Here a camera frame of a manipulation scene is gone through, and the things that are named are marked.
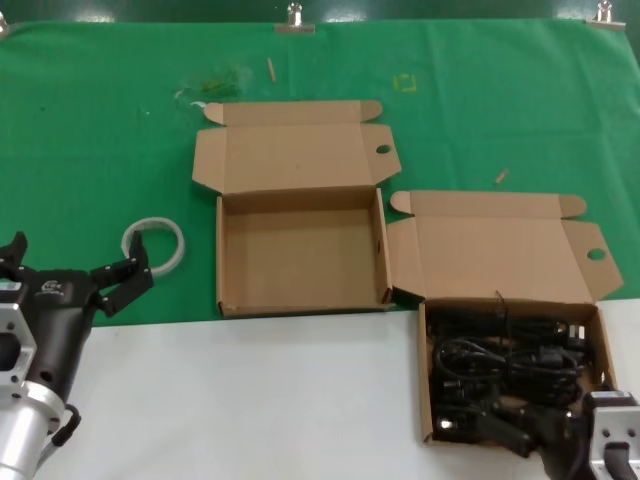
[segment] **white table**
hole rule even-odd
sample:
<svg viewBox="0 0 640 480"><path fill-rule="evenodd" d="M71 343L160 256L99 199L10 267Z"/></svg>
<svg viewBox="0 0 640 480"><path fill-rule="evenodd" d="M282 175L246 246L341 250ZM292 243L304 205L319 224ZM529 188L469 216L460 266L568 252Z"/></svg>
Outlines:
<svg viewBox="0 0 640 480"><path fill-rule="evenodd" d="M640 394L640 300L601 306ZM415 315L95 329L70 398L82 424L37 478L545 479L538 458L422 444Z"/></svg>

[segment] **metal clip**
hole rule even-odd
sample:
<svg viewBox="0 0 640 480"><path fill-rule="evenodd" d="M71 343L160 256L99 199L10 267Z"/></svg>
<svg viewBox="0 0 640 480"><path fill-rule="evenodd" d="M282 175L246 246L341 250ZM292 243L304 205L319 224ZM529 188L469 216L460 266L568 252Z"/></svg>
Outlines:
<svg viewBox="0 0 640 480"><path fill-rule="evenodd" d="M0 12L0 40L9 35L9 24L4 19L4 15Z"/></svg>
<svg viewBox="0 0 640 480"><path fill-rule="evenodd" d="M602 0L598 3L598 13L593 20L587 20L588 25L606 28L609 30L624 30L626 23L613 21L613 5L609 0Z"/></svg>
<svg viewBox="0 0 640 480"><path fill-rule="evenodd" d="M302 5L299 3L290 3L287 7L287 14L287 23L276 25L277 33L316 33L315 25L303 23Z"/></svg>
<svg viewBox="0 0 640 480"><path fill-rule="evenodd" d="M607 22L611 23L613 21L613 5L609 0L604 0L598 4L598 14L596 15L596 22Z"/></svg>

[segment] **open cardboard box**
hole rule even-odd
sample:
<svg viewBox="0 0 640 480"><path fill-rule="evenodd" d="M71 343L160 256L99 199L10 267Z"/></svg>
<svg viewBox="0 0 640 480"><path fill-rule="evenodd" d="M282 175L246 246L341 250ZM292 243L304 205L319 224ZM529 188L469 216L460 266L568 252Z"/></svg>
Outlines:
<svg viewBox="0 0 640 480"><path fill-rule="evenodd" d="M418 319L422 435L432 440L429 310L458 306L547 314L585 327L596 359L583 387L617 388L602 314L594 304L622 286L600 228L568 220L586 203L573 195L397 192L392 207L413 218L387 226L394 288L423 299Z"/></svg>
<svg viewBox="0 0 640 480"><path fill-rule="evenodd" d="M400 171L375 101L209 104L193 180L220 192L217 301L225 316L387 308L376 184Z"/></svg>

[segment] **black cable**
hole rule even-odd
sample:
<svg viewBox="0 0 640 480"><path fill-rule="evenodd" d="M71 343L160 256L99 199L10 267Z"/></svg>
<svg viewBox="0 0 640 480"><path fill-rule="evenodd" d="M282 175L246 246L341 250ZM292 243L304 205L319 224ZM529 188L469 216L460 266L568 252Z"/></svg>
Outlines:
<svg viewBox="0 0 640 480"><path fill-rule="evenodd" d="M576 437L578 439L576 456L573 459L573 462L571 462L571 466L569 467L569 470L567 470L567 473L564 476L563 480L574 480L574 477L576 473L578 473L578 470L580 469L580 467L583 465L583 462L585 461L587 456L587 451L589 450L589 448L586 445L587 437L585 435L580 435L580 434L576 435Z"/></svg>
<svg viewBox="0 0 640 480"><path fill-rule="evenodd" d="M76 407L68 403L65 409L71 412L71 417L67 423L63 427L60 427L60 429L51 437L51 443L58 448L67 443L82 421L80 412Z"/></svg>
<svg viewBox="0 0 640 480"><path fill-rule="evenodd" d="M482 440L478 415L497 414L502 396L560 409L582 397L579 381L591 347L572 337L562 319L514 316L504 300L498 312L435 307L429 310L427 335L434 344L430 388L436 440Z"/></svg>

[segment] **clear tape roll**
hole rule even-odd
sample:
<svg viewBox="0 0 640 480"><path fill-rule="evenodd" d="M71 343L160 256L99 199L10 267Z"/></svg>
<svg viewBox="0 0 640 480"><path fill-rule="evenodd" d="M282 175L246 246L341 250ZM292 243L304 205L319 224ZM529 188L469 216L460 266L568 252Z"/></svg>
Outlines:
<svg viewBox="0 0 640 480"><path fill-rule="evenodd" d="M124 232L120 248L122 248L122 253L124 253L124 256L129 258L129 244L131 243L133 232L135 232L136 230L142 231L156 229L170 230L174 233L176 239L178 240L178 247L176 248L175 253L169 259L169 261L164 265L151 269L151 274L154 277L161 277L162 275L166 275L171 270L176 268L182 261L182 257L184 257L184 236L182 235L182 230L180 230L180 227L178 227L178 225L174 221L164 217L150 217L138 220Z"/></svg>

